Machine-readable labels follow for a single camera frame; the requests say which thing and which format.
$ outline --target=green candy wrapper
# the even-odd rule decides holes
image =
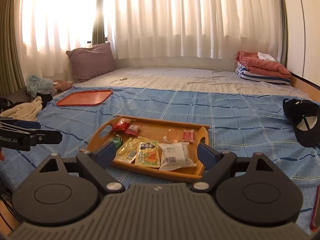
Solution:
[[[121,137],[120,135],[118,135],[118,134],[116,135],[116,137],[112,138],[112,141],[115,143],[117,150],[118,150],[118,149],[122,146],[122,144],[123,144],[123,142],[122,142],[122,137]]]

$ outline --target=white snack package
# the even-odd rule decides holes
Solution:
[[[171,144],[159,143],[162,149],[159,170],[173,171],[179,168],[195,167],[196,164],[190,159],[188,144],[188,142]]]

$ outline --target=black baseball cap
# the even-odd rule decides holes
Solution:
[[[304,147],[320,143],[320,107],[310,100],[283,100],[285,117],[290,121],[298,142]]]

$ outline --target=yellow snack package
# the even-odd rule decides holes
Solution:
[[[158,141],[151,141],[146,138],[140,138],[137,147],[136,166],[159,168],[159,145]]]
[[[137,155],[138,143],[137,138],[129,138],[116,152],[116,160],[131,163]]]

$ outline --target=snack package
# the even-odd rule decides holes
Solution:
[[[128,118],[121,118],[117,124],[112,128],[112,131],[121,131],[124,132],[125,130],[127,130],[130,126],[130,124],[132,124],[132,121]]]
[[[135,165],[150,168],[160,167],[158,141],[140,138]]]
[[[112,138],[111,141],[113,141],[116,145],[116,149],[119,149],[122,145],[122,137],[118,134],[116,134],[116,137]]]
[[[132,124],[129,126],[127,130],[125,130],[124,133],[132,134],[133,136],[138,136],[138,132],[140,130],[141,125]]]
[[[190,159],[188,142],[183,143],[159,143],[162,149],[161,166],[159,170],[173,171],[179,168],[195,167]]]
[[[140,141],[137,138],[129,138],[116,153],[116,160],[131,163],[137,155],[137,147]]]
[[[183,129],[183,141],[194,143],[195,142],[195,130],[194,129],[191,129],[191,130]]]

